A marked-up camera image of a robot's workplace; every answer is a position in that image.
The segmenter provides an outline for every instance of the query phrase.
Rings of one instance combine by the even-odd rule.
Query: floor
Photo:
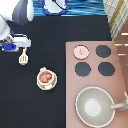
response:
[[[21,27],[9,22],[15,33],[32,40],[29,63],[18,63],[19,53],[0,51],[0,127],[66,128],[67,41],[111,41],[107,16],[35,17]],[[51,91],[36,84],[40,68],[58,76]]]

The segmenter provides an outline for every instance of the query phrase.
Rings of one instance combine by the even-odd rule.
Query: pink surface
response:
[[[73,55],[74,48],[78,45],[87,46],[89,49],[89,56],[84,60],[78,60]],[[95,50],[98,45],[107,45],[111,48],[112,54],[107,58],[97,56]],[[114,75],[105,77],[99,73],[98,65],[104,61],[114,65]],[[91,72],[88,76],[80,77],[75,73],[75,65],[78,62],[87,62],[90,65]],[[66,43],[66,128],[90,128],[79,119],[75,110],[75,100],[78,93],[88,86],[96,86],[106,90],[115,103],[125,100],[126,87],[115,42],[77,41]],[[113,121],[105,128],[128,128],[128,111],[116,111]]]

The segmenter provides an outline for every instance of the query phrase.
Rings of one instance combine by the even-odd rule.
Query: stovetop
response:
[[[90,128],[79,119],[75,108],[78,93],[90,86],[106,90],[115,103],[125,99],[126,87],[114,41],[66,43],[66,128]],[[106,128],[127,128],[127,114],[117,111]]]

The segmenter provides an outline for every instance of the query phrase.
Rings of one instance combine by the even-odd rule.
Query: wall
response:
[[[127,0],[104,0],[105,12],[108,17],[108,23],[111,30],[111,37],[116,39],[121,28],[124,26],[128,17]]]

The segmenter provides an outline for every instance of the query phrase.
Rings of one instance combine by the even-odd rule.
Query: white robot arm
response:
[[[30,47],[31,41],[27,36],[11,36],[6,22],[8,20],[23,26],[31,22],[33,17],[33,0],[0,0],[0,40],[17,43],[18,47]]]

